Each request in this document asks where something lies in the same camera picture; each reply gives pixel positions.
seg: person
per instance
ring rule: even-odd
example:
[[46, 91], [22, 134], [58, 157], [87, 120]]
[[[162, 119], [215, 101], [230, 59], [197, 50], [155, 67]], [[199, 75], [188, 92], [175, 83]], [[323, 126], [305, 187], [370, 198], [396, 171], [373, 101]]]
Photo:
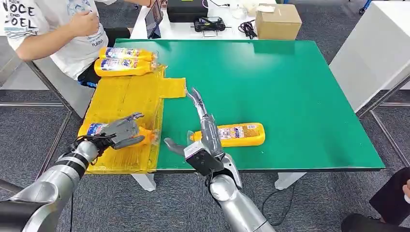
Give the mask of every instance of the person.
[[396, 172], [370, 199], [370, 205], [381, 215], [378, 220], [360, 214], [347, 216], [341, 225], [342, 232], [410, 232], [399, 225], [410, 215], [410, 168]]
[[[31, 61], [50, 56], [67, 76], [96, 87], [94, 71], [99, 50], [116, 38], [129, 38], [127, 28], [104, 29], [94, 1], [116, 0], [0, 0], [4, 32], [18, 57]], [[152, 0], [125, 0], [150, 6]]]

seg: gray carpet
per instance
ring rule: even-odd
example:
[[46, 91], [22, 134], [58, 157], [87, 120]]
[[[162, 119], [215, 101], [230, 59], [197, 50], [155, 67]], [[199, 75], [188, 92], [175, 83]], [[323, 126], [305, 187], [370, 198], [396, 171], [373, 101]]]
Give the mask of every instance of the gray carpet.
[[[299, 40], [314, 40], [330, 62], [350, 30], [359, 20], [357, 10], [363, 0], [292, 1], [303, 25]], [[132, 4], [98, 4], [105, 27], [132, 27], [137, 13]], [[51, 99], [46, 91], [0, 91], [0, 101]], [[401, 91], [395, 99], [410, 100]], [[409, 153], [410, 109], [377, 110], [405, 154]], [[21, 186], [32, 182], [65, 116], [63, 109], [0, 108], [0, 178]], [[75, 138], [81, 120], [69, 122], [58, 151], [61, 154]], [[338, 232], [349, 213], [377, 217], [368, 200], [403, 167], [376, 122], [367, 116], [362, 125], [388, 167], [380, 172], [308, 173], [295, 185], [293, 204], [279, 231]], [[277, 174], [242, 174], [244, 192], [261, 207], [274, 189]], [[130, 175], [86, 175], [74, 195], [73, 231], [102, 232], [228, 232], [221, 211], [195, 174], [157, 174], [157, 190], [147, 192]], [[292, 188], [277, 193], [265, 205], [271, 223], [280, 221], [289, 204]], [[10, 194], [0, 191], [0, 200]], [[63, 212], [57, 231], [68, 232], [70, 204]]]

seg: person's hand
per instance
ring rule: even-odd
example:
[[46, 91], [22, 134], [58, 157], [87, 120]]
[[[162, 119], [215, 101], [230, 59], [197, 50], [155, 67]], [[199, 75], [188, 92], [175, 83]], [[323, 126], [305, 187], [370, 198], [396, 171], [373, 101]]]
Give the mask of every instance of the person's hand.
[[88, 36], [98, 32], [100, 21], [96, 12], [83, 11], [76, 13], [68, 26], [74, 37]]
[[406, 185], [403, 185], [404, 194], [410, 198], [410, 180], [407, 181]]

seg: black shorts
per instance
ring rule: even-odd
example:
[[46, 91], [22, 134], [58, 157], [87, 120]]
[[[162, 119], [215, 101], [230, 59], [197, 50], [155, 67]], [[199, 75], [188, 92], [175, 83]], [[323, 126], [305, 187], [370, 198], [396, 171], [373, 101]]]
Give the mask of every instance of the black shorts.
[[[128, 28], [107, 28], [104, 29], [108, 37], [108, 47], [113, 47], [117, 38], [129, 39], [131, 37], [130, 31]], [[95, 61], [78, 76], [78, 82], [82, 86], [87, 86], [91, 88], [96, 88], [99, 80], [99, 77], [94, 70]]]
[[410, 215], [410, 204], [404, 200], [403, 185], [410, 179], [410, 168], [403, 168], [370, 199], [370, 205], [386, 223], [400, 225]]

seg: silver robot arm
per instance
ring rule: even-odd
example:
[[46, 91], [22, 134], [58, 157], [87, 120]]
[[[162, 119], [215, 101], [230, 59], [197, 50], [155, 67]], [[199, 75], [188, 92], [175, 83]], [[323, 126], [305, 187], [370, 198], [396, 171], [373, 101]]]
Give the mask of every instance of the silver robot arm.
[[223, 152], [215, 120], [206, 111], [201, 95], [192, 88], [188, 96], [198, 110], [202, 139], [184, 147], [165, 138], [168, 148], [184, 156], [199, 173], [211, 177], [209, 192], [234, 232], [275, 232], [253, 201], [240, 191], [242, 182], [238, 169], [232, 157]]
[[33, 184], [0, 202], [0, 232], [53, 232], [61, 212], [77, 188], [88, 165], [108, 148], [136, 144], [135, 119], [141, 113], [116, 120], [94, 136], [80, 136], [73, 150], [58, 158]]

